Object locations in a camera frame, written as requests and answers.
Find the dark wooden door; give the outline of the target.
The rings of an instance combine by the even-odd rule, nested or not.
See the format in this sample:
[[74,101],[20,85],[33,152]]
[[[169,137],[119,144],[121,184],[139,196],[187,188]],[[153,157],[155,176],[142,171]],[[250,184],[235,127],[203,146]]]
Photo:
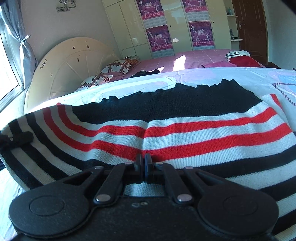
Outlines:
[[250,53],[259,63],[268,63],[268,34],[265,11],[260,0],[236,0],[232,2],[238,16],[240,48]]

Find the wall lamp sconce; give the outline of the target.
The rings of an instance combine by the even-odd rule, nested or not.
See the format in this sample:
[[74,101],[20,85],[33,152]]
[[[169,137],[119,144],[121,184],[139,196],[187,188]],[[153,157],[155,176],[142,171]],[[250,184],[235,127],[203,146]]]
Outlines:
[[67,12],[76,8],[75,0],[59,0],[59,5],[56,7],[58,13]]

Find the pink bed cover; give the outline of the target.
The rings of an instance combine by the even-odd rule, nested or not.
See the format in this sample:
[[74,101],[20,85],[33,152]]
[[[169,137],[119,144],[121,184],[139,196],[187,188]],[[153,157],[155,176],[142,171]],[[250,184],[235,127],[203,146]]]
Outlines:
[[161,57],[156,59],[140,61],[130,71],[124,74],[113,73],[111,82],[130,78],[135,73],[145,70],[147,72],[158,69],[161,73],[180,71],[186,69],[203,68],[203,64],[228,61],[225,55],[229,49],[209,49],[177,53],[175,56]]

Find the patterned pillow near headboard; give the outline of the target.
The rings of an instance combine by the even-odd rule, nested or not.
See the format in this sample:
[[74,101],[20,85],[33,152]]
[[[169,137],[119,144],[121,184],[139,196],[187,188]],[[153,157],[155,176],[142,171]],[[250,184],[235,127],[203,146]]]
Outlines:
[[86,90],[92,87],[96,87],[96,86],[108,83],[112,77],[113,75],[103,75],[103,74],[90,76],[85,80],[83,80],[75,91],[78,92],[81,90]]

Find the black clothes pile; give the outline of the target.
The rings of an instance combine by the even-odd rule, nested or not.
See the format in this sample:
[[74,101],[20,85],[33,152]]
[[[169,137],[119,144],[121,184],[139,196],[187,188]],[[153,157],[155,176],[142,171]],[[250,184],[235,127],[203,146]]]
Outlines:
[[135,73],[134,75],[132,75],[131,78],[148,76],[148,75],[159,74],[159,73],[161,73],[161,72],[158,69],[155,69],[155,70],[150,71],[150,72],[147,72],[145,70],[141,70],[141,71]]

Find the cream round headboard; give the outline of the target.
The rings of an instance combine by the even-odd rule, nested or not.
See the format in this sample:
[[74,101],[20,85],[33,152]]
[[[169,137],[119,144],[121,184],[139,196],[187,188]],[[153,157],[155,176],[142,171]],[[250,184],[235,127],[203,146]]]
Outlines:
[[26,94],[24,113],[41,103],[73,93],[83,80],[98,75],[118,56],[106,44],[87,37],[65,40],[40,61]]

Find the grey blue curtain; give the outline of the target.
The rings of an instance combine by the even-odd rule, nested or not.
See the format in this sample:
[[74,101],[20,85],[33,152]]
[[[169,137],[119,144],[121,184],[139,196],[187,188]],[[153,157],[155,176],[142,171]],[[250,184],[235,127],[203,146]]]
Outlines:
[[31,36],[25,30],[21,1],[1,1],[1,37],[13,72],[27,91],[38,61],[28,42]]

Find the red folded garment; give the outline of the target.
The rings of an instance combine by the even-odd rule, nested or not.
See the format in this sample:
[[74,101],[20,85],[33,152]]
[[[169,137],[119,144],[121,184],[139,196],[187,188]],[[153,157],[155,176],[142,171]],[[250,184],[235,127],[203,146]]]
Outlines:
[[230,58],[229,62],[235,64],[237,67],[263,67],[260,63],[249,56]]

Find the light blue patterned bedsheet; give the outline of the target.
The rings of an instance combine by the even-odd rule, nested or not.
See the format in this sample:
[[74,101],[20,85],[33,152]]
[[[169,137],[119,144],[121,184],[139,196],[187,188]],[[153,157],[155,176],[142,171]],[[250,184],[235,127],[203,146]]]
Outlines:
[[25,107],[27,113],[53,106],[55,104],[83,105],[100,102],[104,98],[118,98],[141,92],[153,92],[157,89],[169,89],[176,83],[196,87],[197,85],[214,85],[222,79],[234,79],[242,87],[258,97],[276,94],[281,106],[276,107],[285,114],[285,120],[295,130],[295,71],[265,68],[206,68],[161,73],[132,79],[119,80],[104,84],[90,90],[74,92],[57,97],[35,106]]

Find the window with metal frame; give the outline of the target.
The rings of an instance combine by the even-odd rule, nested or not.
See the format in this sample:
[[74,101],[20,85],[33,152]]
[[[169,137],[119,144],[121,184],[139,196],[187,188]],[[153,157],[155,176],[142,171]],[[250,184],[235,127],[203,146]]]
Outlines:
[[23,91],[6,35],[1,30],[1,111]]

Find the cream wardrobe with posters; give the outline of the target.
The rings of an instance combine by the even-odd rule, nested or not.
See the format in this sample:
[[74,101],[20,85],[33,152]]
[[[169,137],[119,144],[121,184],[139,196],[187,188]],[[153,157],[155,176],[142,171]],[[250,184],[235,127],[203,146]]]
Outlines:
[[103,1],[123,57],[148,60],[208,49],[239,48],[226,1]]

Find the striped knit sweater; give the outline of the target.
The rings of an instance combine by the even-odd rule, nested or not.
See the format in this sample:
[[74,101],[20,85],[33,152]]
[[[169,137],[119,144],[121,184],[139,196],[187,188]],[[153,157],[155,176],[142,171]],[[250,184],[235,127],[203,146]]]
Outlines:
[[150,154],[154,162],[198,167],[267,193],[280,210],[273,234],[295,240],[295,107],[277,89],[253,93],[225,79],[178,83],[99,103],[60,103],[1,130],[9,140],[25,132],[32,141],[1,150],[20,190]]

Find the magenta folded garment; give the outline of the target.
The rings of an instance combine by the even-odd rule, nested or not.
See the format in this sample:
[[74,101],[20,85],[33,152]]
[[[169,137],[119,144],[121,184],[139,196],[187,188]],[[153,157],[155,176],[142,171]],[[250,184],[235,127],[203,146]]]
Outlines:
[[202,65],[203,68],[220,68],[220,67],[237,67],[236,64],[232,64],[228,61],[218,61],[218,62],[212,62]]

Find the black white striped garment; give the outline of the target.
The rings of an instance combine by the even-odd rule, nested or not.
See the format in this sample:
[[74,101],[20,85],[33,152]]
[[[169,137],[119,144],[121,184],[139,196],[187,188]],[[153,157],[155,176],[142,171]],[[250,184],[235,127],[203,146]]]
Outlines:
[[239,51],[230,51],[225,55],[225,58],[230,61],[231,58],[236,58],[240,56],[248,56],[250,57],[250,53],[245,50],[239,50]]

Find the patterned pillow far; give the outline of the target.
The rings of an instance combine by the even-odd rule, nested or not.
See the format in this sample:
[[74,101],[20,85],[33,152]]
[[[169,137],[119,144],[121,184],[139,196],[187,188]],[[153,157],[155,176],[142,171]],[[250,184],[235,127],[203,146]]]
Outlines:
[[112,63],[106,65],[101,71],[100,74],[107,73],[120,73],[126,75],[130,69],[140,63],[138,56],[127,56],[120,60],[115,60]]

